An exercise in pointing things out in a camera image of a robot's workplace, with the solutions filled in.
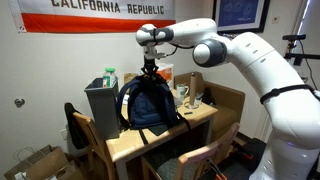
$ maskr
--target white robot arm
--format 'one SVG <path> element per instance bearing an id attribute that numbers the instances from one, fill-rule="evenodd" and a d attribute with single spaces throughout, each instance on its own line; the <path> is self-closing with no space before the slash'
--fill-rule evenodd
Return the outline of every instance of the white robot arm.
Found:
<path id="1" fill-rule="evenodd" d="M 250 179 L 306 179 L 319 155 L 319 95 L 271 45 L 253 33 L 233 40 L 219 36 L 215 22 L 205 18 L 164 28 L 147 24 L 137 31 L 136 39 L 144 47 L 145 59 L 165 57 L 155 47 L 171 43 L 193 47 L 193 59 L 201 67 L 234 64 L 261 97 L 273 126 Z"/>

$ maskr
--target dark blue backpack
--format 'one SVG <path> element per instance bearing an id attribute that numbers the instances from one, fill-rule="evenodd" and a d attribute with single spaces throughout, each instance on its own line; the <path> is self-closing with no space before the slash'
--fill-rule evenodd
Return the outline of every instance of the dark blue backpack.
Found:
<path id="1" fill-rule="evenodd" d="M 121 114 L 121 108 L 128 89 L 130 97 L 128 99 L 127 121 Z M 125 129 L 138 129 L 145 144 L 147 141 L 141 129 L 162 126 L 166 130 L 181 122 L 180 120 L 187 122 L 176 112 L 170 88 L 166 80 L 159 74 L 155 74 L 153 78 L 146 74 L 136 76 L 125 84 L 118 94 L 116 108 L 122 126 Z"/>

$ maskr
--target backpack strap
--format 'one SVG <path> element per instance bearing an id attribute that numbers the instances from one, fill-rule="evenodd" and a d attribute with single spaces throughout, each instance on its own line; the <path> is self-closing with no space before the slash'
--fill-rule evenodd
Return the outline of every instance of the backpack strap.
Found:
<path id="1" fill-rule="evenodd" d="M 134 88 L 133 91 L 130 90 L 130 97 L 128 99 L 128 108 L 127 108 L 127 114 L 128 118 L 131 118 L 131 108 L 132 104 L 134 103 L 136 97 L 142 92 L 142 88 L 138 85 L 137 88 Z"/>
<path id="2" fill-rule="evenodd" d="M 188 120 L 187 120 L 185 117 L 183 117 L 179 112 L 177 112 L 177 116 L 178 116 L 178 119 L 179 119 L 180 121 L 183 121 L 183 122 L 187 125 L 187 127 L 188 127 L 188 132 L 190 132 L 191 126 L 190 126 L 190 123 L 188 122 Z"/>
<path id="3" fill-rule="evenodd" d="M 174 104 L 174 98 L 170 91 L 170 88 L 166 82 L 161 83 L 160 87 L 162 89 L 162 93 L 164 95 L 164 101 L 165 101 L 165 110 L 167 113 L 168 123 L 170 126 L 175 125 L 175 122 L 177 122 L 177 112 L 175 109 Z"/>
<path id="4" fill-rule="evenodd" d="M 135 84 L 141 83 L 140 80 L 134 78 L 132 79 L 130 82 L 126 83 L 120 90 L 119 94 L 118 94 L 118 100 L 117 100 L 117 104 L 116 104 L 116 110 L 117 110 L 117 114 L 120 120 L 120 123 L 122 124 L 122 126 L 125 129 L 129 129 L 130 128 L 130 124 L 129 122 L 123 117 L 122 113 L 121 113 L 121 109 L 122 109 L 122 101 L 124 98 L 124 95 L 126 94 L 127 90 L 132 87 Z"/>
<path id="5" fill-rule="evenodd" d="M 143 144 L 144 144 L 144 145 L 149 144 L 149 142 L 148 142 L 146 136 L 144 135 L 142 129 L 139 128 L 138 131 L 139 131 L 139 134 L 140 134 L 140 137 L 141 137 L 141 139 L 142 139 Z"/>

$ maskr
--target picture frame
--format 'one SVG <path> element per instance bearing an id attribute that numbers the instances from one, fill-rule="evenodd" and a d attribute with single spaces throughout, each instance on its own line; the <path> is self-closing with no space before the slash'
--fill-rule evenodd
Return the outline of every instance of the picture frame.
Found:
<path id="1" fill-rule="evenodd" d="M 212 19 L 219 34 L 263 32 L 270 0 L 214 0 Z"/>

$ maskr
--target gray trash can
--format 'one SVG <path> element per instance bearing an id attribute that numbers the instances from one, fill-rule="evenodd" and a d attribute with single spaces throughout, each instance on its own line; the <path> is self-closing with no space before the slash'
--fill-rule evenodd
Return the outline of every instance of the gray trash can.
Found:
<path id="1" fill-rule="evenodd" d="M 94 121 L 103 139 L 118 138 L 120 123 L 116 114 L 116 97 L 118 96 L 118 82 L 113 88 L 103 88 L 102 78 L 96 78 L 84 90 L 90 103 Z"/>

